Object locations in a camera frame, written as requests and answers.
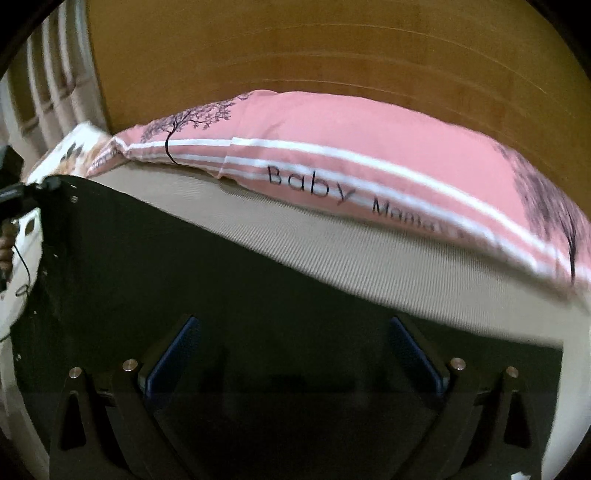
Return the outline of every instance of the beige mattress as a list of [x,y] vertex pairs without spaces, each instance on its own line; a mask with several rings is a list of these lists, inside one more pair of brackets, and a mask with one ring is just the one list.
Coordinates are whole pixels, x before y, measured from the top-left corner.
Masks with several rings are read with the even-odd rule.
[[457,247],[302,210],[188,168],[129,163],[95,180],[377,303],[475,333],[562,344],[544,480],[591,424],[591,314],[583,299]]

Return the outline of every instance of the black bracket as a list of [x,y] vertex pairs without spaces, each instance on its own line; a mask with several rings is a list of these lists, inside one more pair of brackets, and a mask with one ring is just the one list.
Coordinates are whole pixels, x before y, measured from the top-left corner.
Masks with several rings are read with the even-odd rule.
[[475,369],[450,371],[442,412],[395,479],[498,480],[521,472],[540,480],[541,452],[525,382],[507,370],[486,390]]
[[[108,401],[83,372],[64,384],[50,448],[51,480],[189,480],[191,477],[146,411],[137,389],[139,366],[111,374]],[[131,448],[121,455],[105,407],[116,409]]]

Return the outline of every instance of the patterned pillowcase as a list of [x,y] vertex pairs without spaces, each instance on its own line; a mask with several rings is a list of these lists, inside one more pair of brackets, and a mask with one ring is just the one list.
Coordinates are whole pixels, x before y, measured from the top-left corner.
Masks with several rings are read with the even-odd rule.
[[121,132],[89,175],[128,159],[200,168],[295,205],[475,246],[557,284],[591,284],[590,223],[564,192],[492,138],[399,106],[257,90]]

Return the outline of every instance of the floral pillow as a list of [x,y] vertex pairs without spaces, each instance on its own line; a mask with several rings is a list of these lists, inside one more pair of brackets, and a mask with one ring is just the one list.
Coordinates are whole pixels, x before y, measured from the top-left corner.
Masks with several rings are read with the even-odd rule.
[[127,160],[200,168],[295,205],[477,247],[557,284],[591,284],[589,220],[564,192],[492,138],[399,106],[257,90],[127,129],[88,173]]

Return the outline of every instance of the radiator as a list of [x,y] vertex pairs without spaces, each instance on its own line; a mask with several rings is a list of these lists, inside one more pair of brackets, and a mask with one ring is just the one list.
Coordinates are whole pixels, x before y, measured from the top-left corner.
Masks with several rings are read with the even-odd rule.
[[79,123],[107,131],[87,29],[86,0],[66,0],[27,39],[0,81],[0,141],[24,173]]

